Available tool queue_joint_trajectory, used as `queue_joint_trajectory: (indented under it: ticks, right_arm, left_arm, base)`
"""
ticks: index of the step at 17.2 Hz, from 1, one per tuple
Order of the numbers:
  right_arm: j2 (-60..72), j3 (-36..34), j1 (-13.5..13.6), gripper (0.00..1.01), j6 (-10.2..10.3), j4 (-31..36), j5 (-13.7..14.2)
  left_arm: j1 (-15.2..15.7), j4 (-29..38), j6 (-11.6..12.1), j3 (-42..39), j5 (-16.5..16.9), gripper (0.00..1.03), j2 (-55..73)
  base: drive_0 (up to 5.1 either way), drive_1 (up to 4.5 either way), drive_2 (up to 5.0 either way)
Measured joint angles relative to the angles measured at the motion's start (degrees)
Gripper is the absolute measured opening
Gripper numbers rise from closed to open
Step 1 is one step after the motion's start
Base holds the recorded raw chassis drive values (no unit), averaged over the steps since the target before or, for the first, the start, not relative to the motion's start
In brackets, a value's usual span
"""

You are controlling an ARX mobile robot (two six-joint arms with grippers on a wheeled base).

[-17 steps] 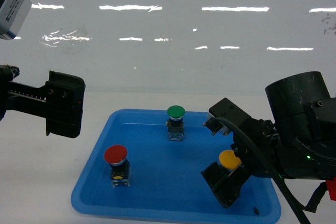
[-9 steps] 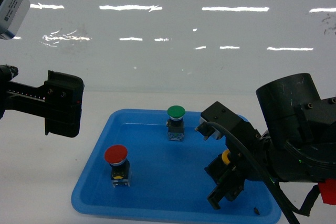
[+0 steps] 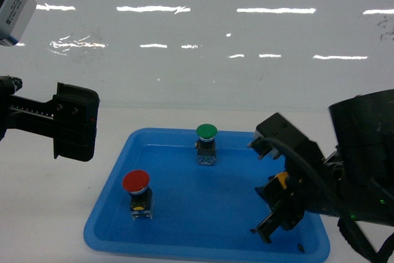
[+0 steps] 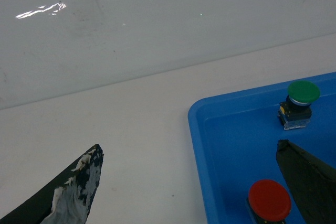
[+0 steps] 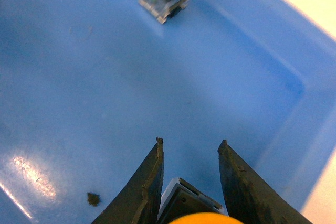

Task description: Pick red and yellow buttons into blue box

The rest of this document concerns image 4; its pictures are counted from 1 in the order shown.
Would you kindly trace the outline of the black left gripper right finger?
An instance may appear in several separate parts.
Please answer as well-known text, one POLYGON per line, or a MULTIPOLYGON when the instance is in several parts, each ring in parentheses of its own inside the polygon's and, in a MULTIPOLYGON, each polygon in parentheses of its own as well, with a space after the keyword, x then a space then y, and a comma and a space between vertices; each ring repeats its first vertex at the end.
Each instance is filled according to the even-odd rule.
POLYGON ((289 140, 279 140, 276 161, 306 223, 335 223, 335 168, 289 140))

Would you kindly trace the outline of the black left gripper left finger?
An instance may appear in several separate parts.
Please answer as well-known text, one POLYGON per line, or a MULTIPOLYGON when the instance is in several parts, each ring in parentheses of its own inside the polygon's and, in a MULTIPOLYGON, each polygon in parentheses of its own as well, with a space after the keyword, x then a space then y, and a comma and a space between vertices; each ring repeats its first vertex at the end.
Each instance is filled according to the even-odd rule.
POLYGON ((100 184, 103 150, 96 144, 1 223, 86 223, 100 184))

